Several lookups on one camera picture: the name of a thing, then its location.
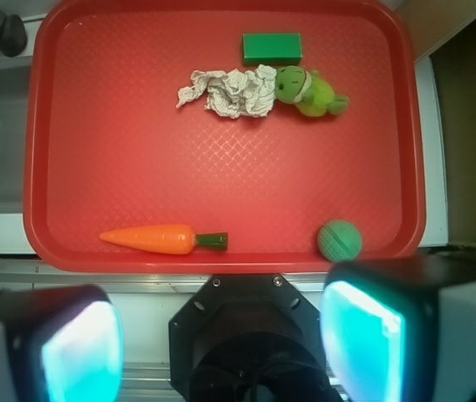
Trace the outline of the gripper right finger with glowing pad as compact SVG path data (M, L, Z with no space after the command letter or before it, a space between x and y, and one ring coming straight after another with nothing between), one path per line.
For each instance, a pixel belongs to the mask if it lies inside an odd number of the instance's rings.
M476 401L476 255L338 263L319 327L352 401Z

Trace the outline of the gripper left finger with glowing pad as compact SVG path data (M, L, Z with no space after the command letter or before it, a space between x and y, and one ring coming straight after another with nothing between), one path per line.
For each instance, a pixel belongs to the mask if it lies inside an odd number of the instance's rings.
M98 286L0 290L0 401L115 401L120 313Z

